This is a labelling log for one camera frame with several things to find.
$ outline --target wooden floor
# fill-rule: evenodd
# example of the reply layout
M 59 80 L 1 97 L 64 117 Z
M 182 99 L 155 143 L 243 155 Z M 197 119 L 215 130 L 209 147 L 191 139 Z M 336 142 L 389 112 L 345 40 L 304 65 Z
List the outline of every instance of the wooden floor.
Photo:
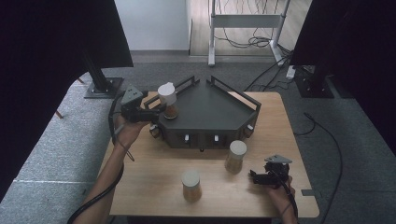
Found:
M 217 14 L 280 14 L 286 0 L 217 0 Z M 285 20 L 279 44 L 286 49 L 294 49 L 297 37 L 304 23 L 306 13 L 312 0 L 291 0 L 287 18 Z M 210 26 L 209 14 L 212 1 L 191 1 L 191 55 L 207 55 L 209 46 Z M 225 33 L 229 39 L 237 43 L 247 43 L 253 37 L 256 28 L 226 28 Z M 271 38 L 273 29 L 257 29 L 255 36 Z M 215 36 L 225 38 L 224 30 L 217 28 Z M 233 47 L 228 41 L 216 40 L 216 55 L 272 55 L 269 47 L 248 47 L 239 49 Z

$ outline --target white wall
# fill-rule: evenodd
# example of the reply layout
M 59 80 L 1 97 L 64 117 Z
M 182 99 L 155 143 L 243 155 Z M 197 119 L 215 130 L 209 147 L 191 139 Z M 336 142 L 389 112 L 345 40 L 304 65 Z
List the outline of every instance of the white wall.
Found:
M 188 50 L 190 0 L 115 0 L 130 50 Z

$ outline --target wooden table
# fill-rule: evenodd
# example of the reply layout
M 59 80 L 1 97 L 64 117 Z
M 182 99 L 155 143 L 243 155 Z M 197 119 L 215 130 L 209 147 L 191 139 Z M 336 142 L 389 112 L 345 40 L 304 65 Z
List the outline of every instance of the wooden table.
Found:
M 264 159 L 279 154 L 292 160 L 290 175 L 296 189 L 299 217 L 317 217 L 314 196 L 303 196 L 311 189 L 306 170 L 290 127 L 282 99 L 275 92 L 246 92 L 262 103 L 254 134 L 245 140 L 247 154 L 242 171 L 228 173 L 224 162 L 226 149 L 170 148 L 154 139 L 145 127 L 131 152 L 135 161 L 125 159 L 122 180 L 117 185 L 110 215 L 161 217 L 277 217 L 262 186 L 254 185 L 249 170 L 265 172 Z M 110 141 L 102 167 L 113 145 Z M 202 198 L 189 203 L 183 197 L 181 175 L 197 169 L 201 177 Z

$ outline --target human hand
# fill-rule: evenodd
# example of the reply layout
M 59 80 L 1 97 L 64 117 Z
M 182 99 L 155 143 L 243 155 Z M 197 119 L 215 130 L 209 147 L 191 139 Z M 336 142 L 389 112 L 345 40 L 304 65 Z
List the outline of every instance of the human hand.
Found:
M 285 184 L 289 187 L 290 192 L 294 197 L 296 190 L 291 186 L 291 180 L 292 177 L 289 176 L 289 179 Z M 274 185 L 264 185 L 263 187 L 282 218 L 282 223 L 297 223 L 297 218 L 294 215 L 294 209 L 285 189 L 282 186 L 276 189 L 276 186 Z
M 134 141 L 136 141 L 137 136 L 139 136 L 140 131 L 148 125 L 149 122 L 137 122 L 131 123 L 126 120 L 123 116 L 119 115 L 116 118 L 115 128 L 116 130 L 123 125 L 121 131 L 117 134 L 116 144 L 120 144 L 124 149 L 129 149 Z

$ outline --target metal frame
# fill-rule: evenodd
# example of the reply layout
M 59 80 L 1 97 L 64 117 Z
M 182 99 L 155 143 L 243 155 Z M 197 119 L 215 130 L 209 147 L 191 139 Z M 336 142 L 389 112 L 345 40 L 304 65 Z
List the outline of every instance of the metal frame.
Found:
M 247 95 L 246 93 L 236 90 L 234 88 L 232 88 L 231 86 L 225 84 L 224 82 L 222 82 L 221 80 L 219 80 L 216 77 L 210 77 L 210 80 L 207 80 L 206 82 L 210 83 L 212 86 L 217 87 L 219 90 L 225 91 L 224 89 L 222 89 L 220 86 L 216 85 L 216 82 L 220 83 L 221 85 L 223 85 L 224 87 L 228 88 L 230 91 L 234 91 L 236 92 L 238 95 L 242 96 L 243 98 L 245 98 L 246 100 L 248 100 L 249 102 L 253 103 L 256 106 L 255 111 L 257 112 L 257 114 L 260 113 L 260 108 L 262 107 L 262 104 L 260 102 L 258 102 L 257 100 L 253 99 L 252 97 L 250 97 L 249 95 Z
M 182 86 L 183 84 L 185 84 L 185 83 L 188 83 L 188 82 L 190 82 L 190 84 L 188 85 L 188 86 L 186 86 L 186 87 L 184 87 L 183 89 L 181 89 L 181 90 L 178 90 L 177 88 L 179 88 L 180 86 Z M 192 87 L 192 86 L 195 86 L 197 83 L 199 83 L 200 82 L 200 80 L 198 79 L 198 80 L 196 80 L 195 79 L 195 76 L 192 76 L 192 77 L 189 77 L 189 78 L 186 78 L 186 79 L 184 79 L 184 80 L 182 80 L 182 81 L 179 81 L 177 84 L 175 84 L 174 86 L 175 86 L 175 89 L 176 89 L 176 95 L 180 95 L 183 91 L 186 91 L 188 88 L 190 88 L 190 87 Z M 159 100 L 160 99 L 160 95 L 159 94 L 157 94 L 157 95 L 155 95 L 154 97 L 152 97 L 151 99 L 149 99 L 149 100 L 147 100 L 145 103 L 143 103 L 143 105 L 145 106 L 145 109 L 149 109 L 149 105 L 151 105 L 152 103 L 154 103 L 154 102 L 156 102 L 157 100 Z M 158 107 L 160 107 L 160 105 L 161 104 L 158 104 L 158 105 L 155 105 L 154 107 L 152 107 L 152 108 L 158 108 Z
M 216 15 L 216 0 L 212 0 L 212 14 L 210 16 L 210 29 L 209 39 L 209 55 L 208 65 L 215 66 L 215 28 L 276 28 L 276 34 L 273 40 L 270 41 L 270 47 L 279 62 L 282 65 L 284 60 L 277 42 L 282 32 L 283 24 L 286 19 L 286 13 L 289 8 L 290 0 L 285 3 L 285 8 L 280 15 Z

